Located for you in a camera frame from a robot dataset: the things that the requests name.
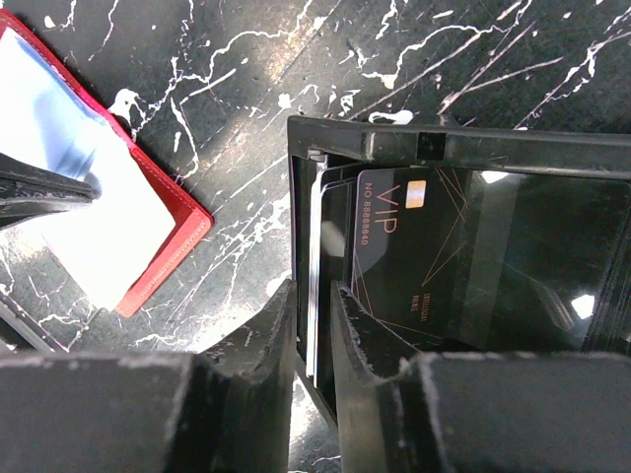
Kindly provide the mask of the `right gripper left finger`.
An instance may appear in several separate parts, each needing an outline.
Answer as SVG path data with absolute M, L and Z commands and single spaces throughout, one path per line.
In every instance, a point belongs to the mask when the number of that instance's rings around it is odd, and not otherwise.
M 189 358 L 167 422 L 167 472 L 284 472 L 296 361 L 297 287 Z

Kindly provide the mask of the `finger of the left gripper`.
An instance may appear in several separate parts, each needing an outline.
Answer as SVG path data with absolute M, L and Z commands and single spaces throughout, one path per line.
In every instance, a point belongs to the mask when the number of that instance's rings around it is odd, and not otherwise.
M 79 210 L 101 196 L 92 184 L 1 155 L 1 229 L 37 217 Z

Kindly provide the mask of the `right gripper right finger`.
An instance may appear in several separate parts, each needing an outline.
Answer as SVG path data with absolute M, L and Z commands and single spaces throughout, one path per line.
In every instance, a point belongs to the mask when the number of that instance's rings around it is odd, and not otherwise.
M 451 472 L 435 352 L 420 352 L 331 285 L 336 416 L 345 472 Z

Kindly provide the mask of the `red leather card holder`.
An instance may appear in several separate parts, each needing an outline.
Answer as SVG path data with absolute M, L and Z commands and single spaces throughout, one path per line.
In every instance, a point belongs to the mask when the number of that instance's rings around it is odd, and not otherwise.
M 210 214 L 132 141 L 32 31 L 1 15 L 1 173 L 60 184 L 25 217 L 90 302 L 129 317 L 211 229 Z

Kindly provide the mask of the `black card dispenser box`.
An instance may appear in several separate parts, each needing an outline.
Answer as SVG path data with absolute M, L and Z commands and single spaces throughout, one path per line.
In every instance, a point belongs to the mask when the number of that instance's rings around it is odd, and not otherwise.
M 292 270 L 298 285 L 298 353 L 302 377 L 328 420 L 336 417 L 331 347 L 331 285 L 352 289 L 359 174 L 371 169 L 454 168 L 619 180 L 630 186 L 630 139 L 626 135 L 525 132 L 432 125 L 372 124 L 293 116 L 288 121 L 292 200 Z M 309 194 L 319 167 L 359 165 L 351 214 L 349 266 L 344 280 L 330 282 L 327 360 L 331 378 L 314 386 L 306 368 L 307 276 L 309 271 Z M 462 344 L 418 351 L 482 351 Z M 575 351 L 630 351 L 630 210 L 594 318 Z

